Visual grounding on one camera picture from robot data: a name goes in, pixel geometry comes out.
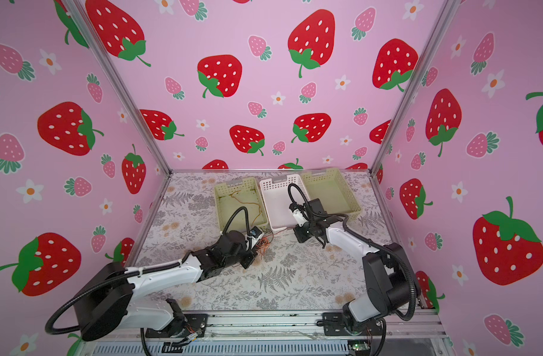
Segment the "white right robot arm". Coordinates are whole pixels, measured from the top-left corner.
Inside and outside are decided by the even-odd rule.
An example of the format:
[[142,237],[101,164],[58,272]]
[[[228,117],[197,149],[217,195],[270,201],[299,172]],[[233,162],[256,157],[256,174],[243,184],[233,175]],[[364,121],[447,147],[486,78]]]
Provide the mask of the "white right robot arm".
[[315,239],[323,248],[331,244],[363,264],[366,292],[342,308],[347,332],[358,334],[370,323],[384,323],[391,314],[403,321],[412,320],[421,291],[403,247],[397,243],[381,245],[364,237],[350,228],[350,216],[327,213],[320,200],[308,200],[295,183],[288,185],[287,192],[299,243]]

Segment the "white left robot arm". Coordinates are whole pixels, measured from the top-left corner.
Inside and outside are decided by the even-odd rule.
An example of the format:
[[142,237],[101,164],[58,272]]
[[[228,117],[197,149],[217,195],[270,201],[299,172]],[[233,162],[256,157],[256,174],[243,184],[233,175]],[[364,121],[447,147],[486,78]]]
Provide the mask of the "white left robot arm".
[[226,225],[215,244],[188,252],[183,258],[145,267],[110,263],[46,322],[49,335],[79,332],[83,341],[96,341],[118,329],[151,329],[172,336],[185,329],[186,318],[173,299],[151,305],[143,298],[172,286],[217,277],[240,264],[249,268],[264,232],[246,226],[245,232]]

